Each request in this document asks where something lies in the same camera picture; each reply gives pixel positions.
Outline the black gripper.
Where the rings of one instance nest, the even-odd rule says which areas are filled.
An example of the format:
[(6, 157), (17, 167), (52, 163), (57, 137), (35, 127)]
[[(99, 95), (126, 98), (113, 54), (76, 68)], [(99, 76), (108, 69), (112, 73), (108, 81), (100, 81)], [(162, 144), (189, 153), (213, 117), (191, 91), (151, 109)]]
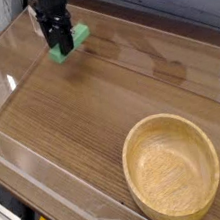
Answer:
[(70, 13), (66, 5), (67, 0), (34, 0), (33, 3), (37, 22), (48, 46), (53, 48), (58, 43), (65, 56), (74, 47)]

